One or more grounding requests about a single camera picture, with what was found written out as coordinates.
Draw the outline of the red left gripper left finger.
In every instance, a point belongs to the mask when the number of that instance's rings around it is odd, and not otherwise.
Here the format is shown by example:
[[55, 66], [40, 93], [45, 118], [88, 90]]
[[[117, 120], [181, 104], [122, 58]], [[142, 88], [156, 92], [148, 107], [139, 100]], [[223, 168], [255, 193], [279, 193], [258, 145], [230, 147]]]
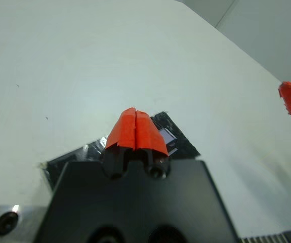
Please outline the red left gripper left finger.
[[110, 132], [104, 151], [103, 170], [111, 179], [122, 177], [135, 150], [136, 109], [123, 111]]

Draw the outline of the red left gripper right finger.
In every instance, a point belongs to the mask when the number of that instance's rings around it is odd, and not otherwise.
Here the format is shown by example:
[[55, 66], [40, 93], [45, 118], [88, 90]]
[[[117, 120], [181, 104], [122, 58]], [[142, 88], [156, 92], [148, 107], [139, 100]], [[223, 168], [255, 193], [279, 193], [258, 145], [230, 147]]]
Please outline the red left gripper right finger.
[[136, 111], [136, 150], [141, 155], [145, 171], [151, 178], [167, 177], [170, 162], [164, 138], [151, 117], [142, 111]]

